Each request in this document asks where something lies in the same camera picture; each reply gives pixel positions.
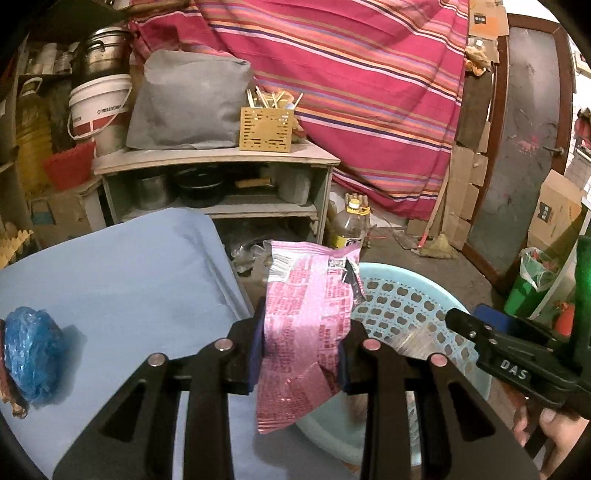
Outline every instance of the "blue plastic bag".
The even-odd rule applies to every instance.
[[[57,389],[66,341],[49,314],[19,307],[6,319],[4,361],[23,398],[45,404]]]

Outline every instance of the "metal pot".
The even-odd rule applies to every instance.
[[[81,41],[72,60],[72,86],[107,75],[129,73],[132,38],[125,27],[108,27]]]
[[[145,172],[135,179],[135,195],[141,210],[157,210],[173,201],[166,175]]]

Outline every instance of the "human hand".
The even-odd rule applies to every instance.
[[[517,441],[524,446],[530,438],[525,431],[530,422],[525,406],[515,412],[513,418],[513,434]],[[575,444],[579,441],[589,420],[566,413],[556,413],[545,408],[540,414],[540,427],[546,436],[554,442],[554,449],[544,459],[540,470],[541,480],[546,480],[564,461]]]

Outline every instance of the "red plastic basket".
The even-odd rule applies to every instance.
[[[83,143],[52,155],[43,162],[43,168],[56,190],[63,192],[90,178],[94,157],[95,143]]]

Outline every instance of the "pink snack bag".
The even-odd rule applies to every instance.
[[[282,429],[339,392],[337,347],[363,301],[360,244],[332,250],[275,242],[265,310],[265,350],[256,398],[260,433]]]

